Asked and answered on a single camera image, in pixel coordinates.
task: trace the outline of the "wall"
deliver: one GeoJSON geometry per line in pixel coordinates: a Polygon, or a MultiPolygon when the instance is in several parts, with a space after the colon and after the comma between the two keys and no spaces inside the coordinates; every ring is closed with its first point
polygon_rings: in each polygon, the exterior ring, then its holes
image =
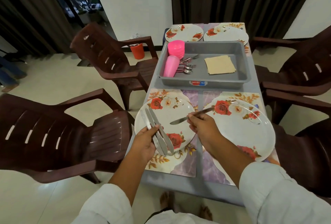
{"type": "Polygon", "coordinates": [[[313,37],[331,25],[331,0],[306,0],[284,39],[313,37]]]}
{"type": "MultiPolygon", "coordinates": [[[[9,42],[7,42],[2,36],[0,36],[0,49],[6,52],[17,52],[17,49],[15,49],[9,42]]],[[[0,51],[0,56],[4,56],[5,53],[0,51]]]]}
{"type": "Polygon", "coordinates": [[[162,45],[164,30],[172,25],[171,0],[100,1],[119,41],[139,33],[162,45]]]}

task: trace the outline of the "napkin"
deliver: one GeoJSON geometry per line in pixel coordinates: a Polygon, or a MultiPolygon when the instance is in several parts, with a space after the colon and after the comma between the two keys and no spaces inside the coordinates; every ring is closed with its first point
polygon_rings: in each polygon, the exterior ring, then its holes
{"type": "Polygon", "coordinates": [[[227,55],[205,58],[205,62],[210,75],[234,73],[236,71],[230,57],[227,55]]]}

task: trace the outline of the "gray table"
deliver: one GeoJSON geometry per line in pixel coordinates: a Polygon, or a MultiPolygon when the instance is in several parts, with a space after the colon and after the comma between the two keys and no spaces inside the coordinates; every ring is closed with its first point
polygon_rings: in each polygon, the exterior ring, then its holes
{"type": "MultiPolygon", "coordinates": [[[[248,58],[248,65],[250,69],[251,80],[248,83],[243,85],[242,89],[221,89],[221,91],[235,91],[235,92],[254,92],[260,93],[261,90],[259,87],[258,78],[256,75],[254,61],[252,56],[248,58]]],[[[178,87],[178,86],[166,86],[163,85],[162,82],[157,78],[156,73],[154,73],[153,78],[151,80],[151,84],[149,86],[147,96],[145,98],[145,103],[147,102],[148,94],[152,88],[157,89],[185,89],[185,90],[198,90],[199,91],[199,103],[202,103],[202,92],[204,90],[220,90],[217,88],[205,88],[205,87],[178,87]]],[[[198,104],[199,110],[203,108],[202,104],[198,104]]],[[[132,138],[129,143],[128,151],[131,148],[133,139],[135,134],[133,133],[132,138]]],[[[195,178],[190,178],[186,176],[168,174],[168,173],[161,173],[156,171],[148,171],[145,170],[143,176],[141,178],[142,183],[151,184],[154,186],[158,186],[161,188],[165,188],[166,190],[177,191],[182,193],[188,193],[195,196],[203,197],[212,199],[215,201],[222,201],[234,205],[243,206],[243,201],[239,190],[235,186],[226,185],[226,184],[219,184],[219,183],[212,183],[206,182],[203,180],[202,177],[202,145],[200,141],[197,143],[197,175],[195,178]]]]}

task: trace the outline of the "white shirt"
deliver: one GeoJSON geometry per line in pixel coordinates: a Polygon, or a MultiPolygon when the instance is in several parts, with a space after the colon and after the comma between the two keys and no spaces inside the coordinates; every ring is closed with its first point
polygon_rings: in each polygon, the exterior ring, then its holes
{"type": "MultiPolygon", "coordinates": [[[[331,223],[331,206],[298,185],[278,165],[253,162],[243,171],[239,191],[253,223],[331,223]]],[[[133,224],[129,199],[118,186],[103,185],[83,205],[72,224],[133,224]]],[[[166,211],[147,224],[215,223],[166,211]]]]}

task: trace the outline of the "blue jeans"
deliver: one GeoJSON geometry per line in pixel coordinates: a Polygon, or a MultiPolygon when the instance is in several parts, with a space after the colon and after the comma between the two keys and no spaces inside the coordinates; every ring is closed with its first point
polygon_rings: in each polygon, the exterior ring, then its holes
{"type": "MultiPolygon", "coordinates": [[[[25,72],[21,71],[15,64],[8,62],[3,57],[0,57],[0,64],[9,70],[15,76],[26,75],[25,72]]],[[[10,77],[5,71],[0,69],[0,81],[4,86],[12,86],[14,84],[18,84],[17,81],[10,77]]]]}

